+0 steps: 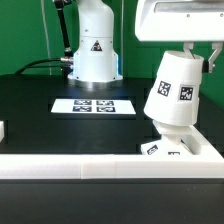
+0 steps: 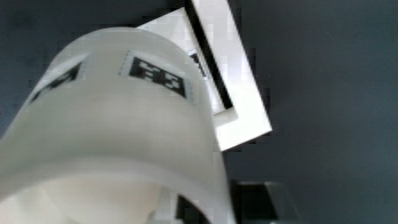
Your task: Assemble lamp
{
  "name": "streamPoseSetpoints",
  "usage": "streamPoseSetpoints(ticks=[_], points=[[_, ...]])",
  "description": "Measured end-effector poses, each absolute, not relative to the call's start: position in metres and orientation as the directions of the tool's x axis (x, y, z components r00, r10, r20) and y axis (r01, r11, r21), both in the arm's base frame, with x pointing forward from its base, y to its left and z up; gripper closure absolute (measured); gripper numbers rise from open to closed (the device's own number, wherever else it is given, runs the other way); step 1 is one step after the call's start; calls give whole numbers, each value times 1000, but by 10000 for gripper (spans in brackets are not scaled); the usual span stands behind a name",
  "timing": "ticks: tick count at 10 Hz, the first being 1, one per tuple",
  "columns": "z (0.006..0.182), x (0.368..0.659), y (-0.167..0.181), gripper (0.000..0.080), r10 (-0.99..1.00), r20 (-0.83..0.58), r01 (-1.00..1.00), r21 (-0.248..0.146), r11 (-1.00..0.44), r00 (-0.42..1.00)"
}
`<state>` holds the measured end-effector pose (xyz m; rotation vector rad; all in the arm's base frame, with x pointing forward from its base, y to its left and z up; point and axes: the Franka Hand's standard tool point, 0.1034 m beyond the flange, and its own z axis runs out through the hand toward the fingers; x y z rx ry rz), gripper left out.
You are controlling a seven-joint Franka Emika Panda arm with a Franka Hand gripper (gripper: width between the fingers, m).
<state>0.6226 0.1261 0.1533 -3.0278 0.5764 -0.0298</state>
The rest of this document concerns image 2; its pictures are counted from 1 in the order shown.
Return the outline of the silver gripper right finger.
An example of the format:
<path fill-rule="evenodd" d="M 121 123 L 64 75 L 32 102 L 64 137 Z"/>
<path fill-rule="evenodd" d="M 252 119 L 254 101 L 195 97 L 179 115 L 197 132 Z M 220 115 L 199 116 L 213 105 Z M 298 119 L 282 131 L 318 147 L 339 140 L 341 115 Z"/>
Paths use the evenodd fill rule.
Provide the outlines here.
<path fill-rule="evenodd" d="M 305 224 L 286 185 L 279 182 L 231 182 L 238 224 Z"/>

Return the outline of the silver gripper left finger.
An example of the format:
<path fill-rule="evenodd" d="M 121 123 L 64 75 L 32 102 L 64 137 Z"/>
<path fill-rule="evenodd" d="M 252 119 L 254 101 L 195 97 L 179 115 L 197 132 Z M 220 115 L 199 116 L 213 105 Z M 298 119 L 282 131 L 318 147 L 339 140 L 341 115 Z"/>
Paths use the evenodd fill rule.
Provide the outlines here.
<path fill-rule="evenodd" d="M 147 224 L 209 224 L 202 212 L 179 195 L 167 195 L 149 215 Z"/>

